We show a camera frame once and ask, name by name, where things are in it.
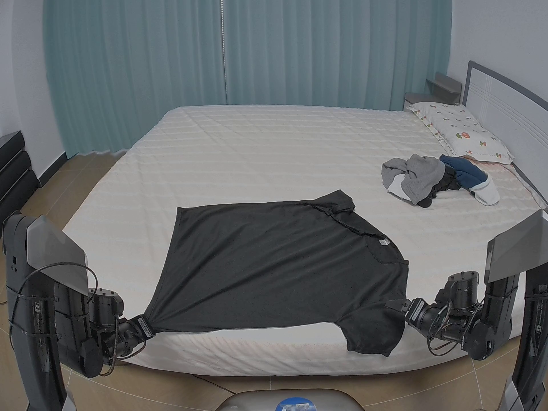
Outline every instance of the headboard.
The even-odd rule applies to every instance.
[[[462,103],[505,143],[524,179],[548,198],[548,102],[470,61]]]

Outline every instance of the curtain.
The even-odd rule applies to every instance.
[[[401,110],[445,73],[452,0],[223,0],[229,104]]]
[[[225,104],[220,0],[45,0],[67,156],[131,147],[167,111]]]

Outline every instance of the gray sweater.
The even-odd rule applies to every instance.
[[[411,155],[407,161],[393,158],[383,163],[381,168],[382,185],[388,189],[396,175],[405,174],[402,190],[413,205],[428,196],[432,187],[440,182],[445,173],[445,164],[434,157]]]

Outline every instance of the bed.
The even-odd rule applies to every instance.
[[[470,63],[465,101],[507,143],[513,167],[486,163],[500,202],[444,191],[428,209],[386,192],[380,167],[393,157],[445,150],[409,112],[315,106],[222,105],[169,111],[99,181],[65,227],[102,287],[124,300],[124,316],[145,311],[166,258],[177,207],[314,199],[342,189],[356,212],[386,233],[409,260],[407,296],[433,301],[449,275],[483,275],[487,241],[542,206],[537,172],[548,162],[548,105],[501,75]],[[529,180],[537,187],[531,188]],[[520,333],[523,283],[512,336]],[[378,374],[418,369],[435,358],[407,327],[390,357],[346,350],[336,325],[160,333],[132,363],[201,375]]]

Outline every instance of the pillow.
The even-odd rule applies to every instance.
[[[409,109],[422,120],[450,155],[477,161],[512,163],[513,156],[463,105],[419,102]]]

